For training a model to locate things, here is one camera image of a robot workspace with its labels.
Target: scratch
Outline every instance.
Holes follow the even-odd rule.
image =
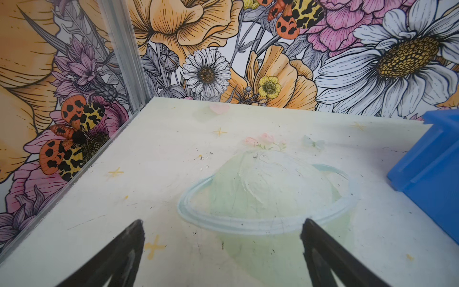
[[[70,227],[70,228],[69,228],[69,229],[67,229],[67,230],[70,230],[70,229],[72,229],[72,228],[75,228],[75,227],[77,227],[77,226],[79,226],[79,225],[82,225],[82,224],[88,223],[88,222],[90,222],[90,221],[92,221],[92,220],[94,220],[94,219],[97,219],[97,218],[101,218],[101,217],[104,217],[105,215],[102,215],[102,216],[99,216],[99,217],[96,217],[96,218],[90,219],[90,220],[88,220],[88,221],[85,221],[85,222],[83,222],[83,223],[77,224],[77,225],[75,225],[74,227]]]

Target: pink heart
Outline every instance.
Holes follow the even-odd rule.
[[[226,113],[230,109],[230,106],[228,104],[210,103],[209,108],[217,115],[221,115],[222,113]]]

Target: small yellow flower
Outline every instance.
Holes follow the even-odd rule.
[[[257,9],[260,4],[257,0],[244,0],[244,10]]]
[[[260,79],[259,84],[258,93],[261,97],[275,99],[279,96],[281,86],[277,77],[264,76]]]

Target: butterfly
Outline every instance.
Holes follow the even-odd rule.
[[[324,18],[324,9],[317,3],[318,0],[277,0],[269,10],[268,21],[282,15],[277,20],[277,34],[284,39],[295,39],[300,29],[309,29]],[[258,0],[263,6],[268,6],[273,0]]]
[[[39,163],[44,174],[59,170],[65,181],[70,181],[83,167],[83,144],[87,132],[101,122],[105,109],[98,103],[86,103],[83,96],[72,96],[62,104],[62,119],[70,125],[55,124],[50,130],[64,140],[49,140],[40,149]]]

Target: yellow spot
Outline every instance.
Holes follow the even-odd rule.
[[[115,177],[117,176],[118,174],[123,174],[124,171],[119,171],[120,168],[118,168],[117,170],[115,171],[109,171],[108,173],[112,174],[112,177]]]
[[[214,133],[218,134],[218,137],[220,137],[221,134],[226,134],[226,131],[222,131],[222,128],[219,128],[218,130],[213,131]]]
[[[155,242],[153,244],[147,243],[145,244],[145,249],[151,249],[150,254],[148,254],[148,260],[152,260],[153,257],[155,256],[155,250],[162,250],[166,248],[166,245],[158,245],[158,240],[159,240],[159,235],[156,235]]]
[[[359,130],[365,130],[365,126],[361,125],[361,124],[359,124],[357,122],[355,122],[355,124],[351,125],[351,127],[359,129]]]

